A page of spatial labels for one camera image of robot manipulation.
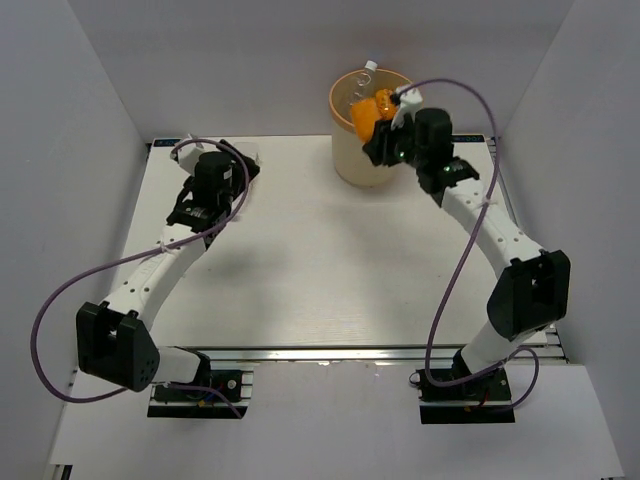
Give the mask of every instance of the wall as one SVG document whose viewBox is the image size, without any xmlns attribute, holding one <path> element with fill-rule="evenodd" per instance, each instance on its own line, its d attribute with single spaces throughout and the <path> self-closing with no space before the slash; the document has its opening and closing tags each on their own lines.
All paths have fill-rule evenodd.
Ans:
<svg viewBox="0 0 640 480">
<path fill-rule="evenodd" d="M 64 0 L 0 2 L 0 416 L 2 478 L 42 478 L 62 403 L 29 357 L 33 318 L 60 283 L 120 253 L 144 144 Z M 61 389 L 89 280 L 45 318 L 40 351 Z"/>
<path fill-rule="evenodd" d="M 520 220 L 571 258 L 559 332 L 629 478 L 640 478 L 638 25 L 638 2 L 576 1 L 504 134 Z"/>
<path fill-rule="evenodd" d="M 573 0 L 70 0 L 145 139 L 329 132 L 331 84 L 369 58 L 486 94 L 505 126 Z M 467 94 L 430 87 L 460 131 Z"/>
</svg>

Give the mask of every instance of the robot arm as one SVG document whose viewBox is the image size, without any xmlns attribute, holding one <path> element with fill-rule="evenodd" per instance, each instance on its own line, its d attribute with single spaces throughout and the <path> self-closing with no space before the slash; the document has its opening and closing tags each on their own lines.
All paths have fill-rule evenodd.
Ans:
<svg viewBox="0 0 640 480">
<path fill-rule="evenodd" d="M 478 172 L 453 156 L 449 115 L 441 109 L 418 110 L 422 99 L 415 89 L 396 100 L 396 117 L 402 118 L 376 122 L 363 151 L 374 165 L 413 167 L 421 188 L 471 233 L 485 189 Z M 476 242 L 498 282 L 487 303 L 488 322 L 456 354 L 453 378 L 504 360 L 566 314 L 570 263 L 562 251 L 546 252 L 495 205 L 489 205 Z"/>
<path fill-rule="evenodd" d="M 242 157 L 251 181 L 260 171 L 257 154 Z M 206 380 L 210 364 L 205 355 L 156 347 L 149 332 L 169 293 L 217 233 L 180 242 L 223 221 L 245 186 L 242 169 L 228 153 L 205 152 L 202 145 L 192 144 L 175 160 L 190 177 L 157 242 L 170 248 L 144 259 L 100 305 L 87 302 L 76 315 L 80 369 L 136 392 L 151 383 L 199 385 Z"/>
</svg>

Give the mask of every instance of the beige bin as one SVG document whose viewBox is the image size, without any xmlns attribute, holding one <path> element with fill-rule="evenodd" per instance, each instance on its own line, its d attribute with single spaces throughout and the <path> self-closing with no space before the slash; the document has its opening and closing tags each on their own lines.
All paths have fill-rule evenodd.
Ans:
<svg viewBox="0 0 640 480">
<path fill-rule="evenodd" d="M 331 87 L 329 92 L 329 108 L 331 110 L 331 150 L 333 164 L 338 174 L 348 183 L 358 187 L 375 187 L 396 174 L 398 166 L 374 167 L 364 152 L 362 142 L 355 134 L 355 128 L 349 114 L 347 98 L 353 87 L 351 78 L 362 70 L 347 73 Z M 376 70 L 374 91 L 382 88 L 395 90 L 411 81 L 391 70 Z"/>
</svg>

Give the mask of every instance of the orange object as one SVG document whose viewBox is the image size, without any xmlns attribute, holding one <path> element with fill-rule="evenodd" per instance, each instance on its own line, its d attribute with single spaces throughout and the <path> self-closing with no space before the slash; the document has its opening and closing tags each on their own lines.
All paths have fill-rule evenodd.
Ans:
<svg viewBox="0 0 640 480">
<path fill-rule="evenodd" d="M 376 122 L 382 116 L 373 98 L 365 98 L 351 106 L 351 119 L 355 126 L 356 135 L 362 143 L 367 143 L 373 137 Z"/>
<path fill-rule="evenodd" d="M 392 120 L 398 108 L 391 101 L 392 90 L 384 88 L 376 92 L 376 105 L 383 120 Z"/>
</svg>

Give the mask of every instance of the bottle cap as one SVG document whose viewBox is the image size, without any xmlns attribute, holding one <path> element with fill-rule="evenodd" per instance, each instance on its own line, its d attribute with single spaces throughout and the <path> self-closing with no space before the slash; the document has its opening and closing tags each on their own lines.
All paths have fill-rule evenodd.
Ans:
<svg viewBox="0 0 640 480">
<path fill-rule="evenodd" d="M 366 70 L 371 70 L 372 72 L 375 72 L 376 69 L 378 68 L 378 64 L 373 60 L 367 60 L 367 63 L 364 64 L 364 68 Z"/>
</svg>

